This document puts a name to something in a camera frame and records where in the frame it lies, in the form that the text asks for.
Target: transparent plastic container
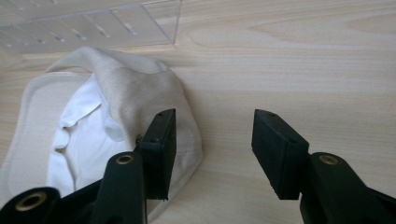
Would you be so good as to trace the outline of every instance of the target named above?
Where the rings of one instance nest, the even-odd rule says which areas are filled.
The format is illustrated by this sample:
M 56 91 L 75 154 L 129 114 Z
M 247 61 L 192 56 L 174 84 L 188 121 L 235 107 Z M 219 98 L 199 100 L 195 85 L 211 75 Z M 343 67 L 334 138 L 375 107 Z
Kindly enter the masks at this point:
M 32 54 L 81 46 L 172 44 L 180 4 L 181 0 L 2 0 L 0 5 L 25 20 L 0 24 L 0 46 Z

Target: beige fabric bag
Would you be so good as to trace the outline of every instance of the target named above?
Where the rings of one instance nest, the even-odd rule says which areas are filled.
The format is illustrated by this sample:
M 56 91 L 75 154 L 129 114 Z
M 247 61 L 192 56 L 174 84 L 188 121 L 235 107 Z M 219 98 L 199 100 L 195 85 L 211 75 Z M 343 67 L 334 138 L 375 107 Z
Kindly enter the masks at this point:
M 177 110 L 170 201 L 198 167 L 203 157 L 201 137 L 176 75 L 154 59 L 84 47 L 63 57 L 26 87 L 17 129 L 0 171 L 0 206 L 25 190 L 45 185 L 59 118 L 70 97 L 92 73 L 108 101 L 111 117 L 123 130 L 129 146 L 126 150 L 134 149 L 136 136 L 145 133 L 155 114 Z M 148 201 L 148 220 L 167 204 Z

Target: light wood tabletop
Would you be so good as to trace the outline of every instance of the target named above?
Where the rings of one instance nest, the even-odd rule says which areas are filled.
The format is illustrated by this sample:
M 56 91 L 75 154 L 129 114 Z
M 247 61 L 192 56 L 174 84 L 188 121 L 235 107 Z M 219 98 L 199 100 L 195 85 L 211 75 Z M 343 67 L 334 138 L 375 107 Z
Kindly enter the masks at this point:
M 175 45 L 118 50 L 171 67 L 203 139 L 201 165 L 152 223 L 303 223 L 252 153 L 256 108 L 396 197 L 396 1 L 184 0 Z M 0 163 L 25 85 L 63 55 L 0 51 Z

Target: beige hat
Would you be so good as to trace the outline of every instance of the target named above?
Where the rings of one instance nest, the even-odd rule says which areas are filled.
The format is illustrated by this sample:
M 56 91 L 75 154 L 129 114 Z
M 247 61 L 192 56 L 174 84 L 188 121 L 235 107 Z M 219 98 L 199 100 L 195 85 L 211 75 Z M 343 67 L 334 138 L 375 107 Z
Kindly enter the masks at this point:
M 85 94 L 96 91 L 94 99 Z M 82 113 L 84 102 L 91 107 Z M 84 47 L 64 56 L 24 91 L 17 129 L 0 170 L 0 206 L 31 188 L 47 185 L 65 196 L 70 189 L 102 178 L 109 157 L 133 150 L 136 136 L 145 133 L 157 113 L 170 108 L 177 111 L 177 155 L 169 189 L 172 200 L 203 157 L 201 137 L 176 75 L 157 60 L 113 50 Z M 65 125 L 67 111 L 82 114 Z M 73 140 L 84 134 L 84 125 L 97 126 L 95 130 L 102 127 L 109 145 L 103 144 L 105 140 L 93 141 L 100 143 L 90 148 L 89 141 L 81 141 L 84 138 Z M 64 146 L 57 145 L 57 138 L 66 139 Z M 112 144 L 115 149 L 107 150 Z M 72 145 L 88 149 L 69 149 Z M 148 220 L 167 204 L 148 201 Z

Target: cloth bag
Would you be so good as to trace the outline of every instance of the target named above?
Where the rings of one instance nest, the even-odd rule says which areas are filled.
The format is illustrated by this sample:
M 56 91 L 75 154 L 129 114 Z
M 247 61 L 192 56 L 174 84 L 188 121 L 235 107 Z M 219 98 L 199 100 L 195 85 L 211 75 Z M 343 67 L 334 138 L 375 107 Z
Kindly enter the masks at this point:
M 200 134 L 177 76 L 165 64 L 154 59 L 83 47 L 64 56 L 50 66 L 46 74 L 27 85 L 21 100 L 17 129 L 0 171 L 0 206 L 31 188 L 47 185 L 67 194 L 70 184 L 78 190 L 103 177 L 111 153 L 101 156 L 91 149 L 89 152 L 95 155 L 94 161 L 85 157 L 85 161 L 79 159 L 76 162 L 77 150 L 76 155 L 69 155 L 68 161 L 62 163 L 57 160 L 65 160 L 62 159 L 64 151 L 54 148 L 56 133 L 64 128 L 60 126 L 60 117 L 71 99 L 93 76 L 104 100 L 102 118 L 107 115 L 107 121 L 119 128 L 125 147 L 122 151 L 134 150 L 136 137 L 146 132 L 157 113 L 176 109 L 177 154 L 169 201 L 187 183 L 203 153 Z M 102 120 L 94 120 L 92 124 L 97 126 L 100 122 Z M 73 174 L 63 173 L 67 170 Z M 85 171 L 81 172 L 84 176 L 79 185 L 76 181 L 81 176 L 73 170 Z M 72 176 L 73 183 L 65 181 L 69 185 L 63 183 L 63 177 L 67 175 Z M 148 220 L 158 216 L 169 201 L 148 200 Z

